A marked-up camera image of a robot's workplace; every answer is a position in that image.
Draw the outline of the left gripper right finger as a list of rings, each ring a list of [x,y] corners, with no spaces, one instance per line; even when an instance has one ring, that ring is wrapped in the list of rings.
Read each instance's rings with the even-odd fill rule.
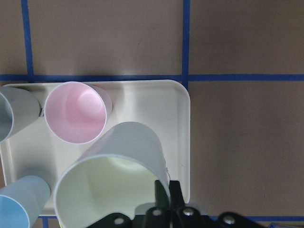
[[[180,182],[178,180],[171,180],[169,183],[169,190],[171,194],[171,213],[177,213],[185,208],[185,202],[183,199]]]

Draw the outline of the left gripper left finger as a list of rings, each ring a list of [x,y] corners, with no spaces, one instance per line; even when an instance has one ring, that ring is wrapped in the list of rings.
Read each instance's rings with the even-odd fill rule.
[[[155,209],[154,214],[169,213],[169,198],[166,191],[159,180],[154,182],[155,187]]]

